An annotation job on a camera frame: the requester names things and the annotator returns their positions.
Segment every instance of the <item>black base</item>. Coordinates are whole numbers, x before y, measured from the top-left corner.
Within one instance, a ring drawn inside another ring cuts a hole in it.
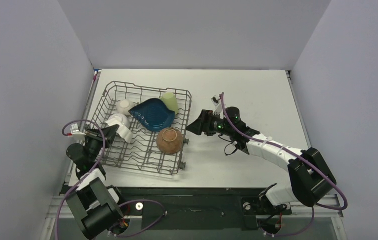
[[[134,188],[120,187],[125,201],[150,199],[160,202],[167,209],[164,217],[151,230],[222,230],[239,228],[252,230],[257,227],[256,216],[265,213],[259,203],[259,194],[265,188]],[[250,210],[243,204],[249,202]],[[155,221],[162,210],[155,204],[145,203],[142,211],[134,204],[130,215],[142,214],[142,227]],[[291,210],[283,212],[292,214]]]

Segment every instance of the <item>light green cup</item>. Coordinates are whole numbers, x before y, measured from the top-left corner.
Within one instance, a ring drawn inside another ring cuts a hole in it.
[[[165,103],[168,109],[174,111],[176,115],[179,113],[179,106],[177,105],[177,99],[174,93],[166,92],[159,99]]]

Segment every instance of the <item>screw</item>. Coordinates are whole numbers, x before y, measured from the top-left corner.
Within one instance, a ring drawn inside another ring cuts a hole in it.
[[[245,202],[243,204],[243,209],[245,209],[247,211],[251,210],[251,204],[249,202]]]
[[[144,205],[141,202],[136,203],[136,210],[140,211],[144,209]]]

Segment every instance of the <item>white table surface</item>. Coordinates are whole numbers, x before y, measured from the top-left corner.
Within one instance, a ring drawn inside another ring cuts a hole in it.
[[[242,120],[273,140],[307,149],[307,140],[285,71],[281,70],[140,70],[103,69],[88,119],[92,119],[108,83],[129,82],[139,86],[176,88],[192,94],[189,124],[201,110],[213,110],[211,98],[225,93],[227,107],[238,107]],[[266,188],[289,182],[289,175],[262,158],[238,151],[224,155],[228,144],[217,135],[197,136],[187,132],[189,145],[183,148],[186,169],[166,176],[105,166],[105,185],[116,187],[176,188]],[[70,185],[78,181],[72,171]]]

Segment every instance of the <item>cable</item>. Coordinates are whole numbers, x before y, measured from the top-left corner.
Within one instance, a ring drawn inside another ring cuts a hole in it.
[[[149,200],[149,199],[137,199],[137,200],[131,200],[131,201],[127,201],[125,203],[122,203],[120,205],[118,205],[119,208],[123,207],[123,206],[126,206],[126,205],[129,205],[129,204],[132,204],[132,203],[140,203],[140,202],[145,202],[145,203],[154,203],[154,204],[157,204],[159,205],[161,208],[162,208],[162,211],[163,211],[163,214],[161,216],[159,216],[155,221],[153,221],[153,223],[151,223],[150,225],[148,225],[147,227],[145,227],[144,229],[136,232],[136,233],[133,233],[133,234],[130,234],[130,235],[126,235],[126,236],[121,236],[121,235],[117,235],[116,237],[117,238],[130,238],[130,237],[134,237],[136,235],[139,235],[143,232],[145,232],[146,230],[152,228],[155,224],[157,224],[161,219],[163,219],[164,216],[167,215],[167,211],[166,211],[166,207],[164,207],[164,205],[162,205],[160,202],[158,201],[154,201],[154,200]],[[118,226],[119,223],[116,223],[114,224],[112,227],[109,228],[109,231],[112,232],[112,230]]]
[[[226,112],[226,108],[225,108],[225,93],[221,93],[220,95],[220,98],[221,98],[221,107],[223,108],[223,113],[224,115],[226,116],[226,119],[228,121],[228,123],[231,125],[231,127],[240,135],[242,135],[243,137],[247,138],[247,139],[250,139],[250,140],[253,140],[253,141],[256,141],[256,142],[259,142],[259,143],[264,143],[263,140],[260,140],[260,139],[256,139],[256,138],[253,138],[253,137],[250,137],[246,134],[244,134],[243,132],[239,131],[239,129],[236,128],[236,126],[232,123],[232,121],[230,121],[230,118],[228,116],[228,113]],[[270,142],[268,141],[267,144],[269,145],[272,145],[272,146],[275,146],[277,148],[281,148],[283,151],[287,152],[288,154],[300,159],[304,164],[308,165],[311,169],[313,169],[316,173],[318,173],[326,182],[328,182],[332,188],[334,188],[337,193],[341,196],[341,198],[343,199],[343,202],[344,202],[344,206],[342,207],[335,207],[335,206],[326,206],[326,205],[322,205],[320,203],[317,203],[316,205],[319,206],[319,207],[322,207],[322,208],[325,208],[325,209],[331,209],[331,210],[338,210],[338,211],[342,211],[342,210],[345,210],[348,208],[348,200],[347,200],[347,197],[345,196],[345,194],[342,192],[342,190],[336,186],[336,184],[334,184],[322,171],[320,171],[316,166],[314,166],[311,162],[307,161],[305,158],[303,158],[302,156],[299,156],[298,154],[296,154],[295,152],[287,149],[286,147],[283,147],[277,143],[274,143],[274,142]]]
[[[224,147],[224,155],[225,156],[230,156],[230,155],[233,155],[233,154],[235,154],[236,153],[236,151],[238,151],[238,149],[237,148],[235,148],[234,150],[233,150],[233,152],[232,153],[230,153],[230,154],[227,154],[227,152],[226,152],[226,149],[228,148],[228,146],[230,146],[230,145],[232,145],[233,144],[233,142],[232,143],[229,143],[229,144],[227,144],[225,147]]]
[[[106,142],[106,139],[105,139],[105,135],[104,135],[104,132],[102,131],[102,128],[96,124],[96,122],[94,121],[91,121],[91,120],[74,120],[74,121],[71,121],[69,123],[67,123],[63,128],[62,128],[62,135],[64,136],[68,136],[67,133],[65,133],[65,130],[68,126],[70,126],[71,124],[74,124],[74,123],[80,123],[80,122],[85,122],[85,123],[90,123],[90,124],[93,124],[100,132],[100,135],[102,136],[102,151],[100,152],[100,155],[99,155],[99,158],[97,159],[97,161],[95,162],[95,164],[92,166],[92,168],[89,170],[89,174],[92,173],[96,167],[99,165],[99,163],[101,162],[101,159],[102,157],[104,156],[104,153],[105,153],[105,148],[107,146],[107,142]],[[59,229],[58,229],[58,225],[60,223],[60,214],[61,214],[61,209],[63,208],[63,205],[66,201],[66,199],[68,198],[68,196],[83,182],[83,180],[85,180],[85,178],[89,175],[89,174],[85,174],[82,178],[80,178],[80,180],[74,185],[72,186],[64,195],[64,198],[61,200],[61,202],[59,203],[59,207],[58,207],[58,211],[56,212],[56,217],[55,217],[55,239],[56,240],[59,240],[60,237],[60,233],[59,233]]]
[[[264,232],[264,235],[268,235],[268,236],[271,236],[271,237],[291,237],[291,236],[295,236],[295,235],[299,235],[299,234],[302,234],[303,232],[305,232],[307,229],[309,229],[311,227],[311,225],[313,225],[313,222],[314,222],[314,216],[315,216],[315,211],[314,211],[314,207],[311,208],[312,210],[312,215],[311,215],[311,221],[309,222],[309,224],[307,226],[305,226],[303,229],[297,231],[297,232],[294,232],[294,233],[285,233],[285,234],[270,234],[266,231],[263,230]]]
[[[222,136],[223,136],[223,134],[218,135],[218,138],[221,139],[221,140],[223,140],[223,141],[226,141],[226,142],[228,142],[228,143],[233,143],[233,142],[230,141],[230,140],[227,140],[227,139],[222,138]]]
[[[243,218],[243,224],[245,224],[245,228],[247,228],[249,230],[258,230],[258,229],[262,228],[264,225],[266,225],[267,222],[270,221],[272,218],[274,218],[276,215],[282,214],[286,209],[288,209],[288,206],[285,204],[282,210],[280,210],[279,212],[276,212],[275,214],[269,216],[264,221],[261,221],[261,223],[257,227],[248,226],[245,218]]]

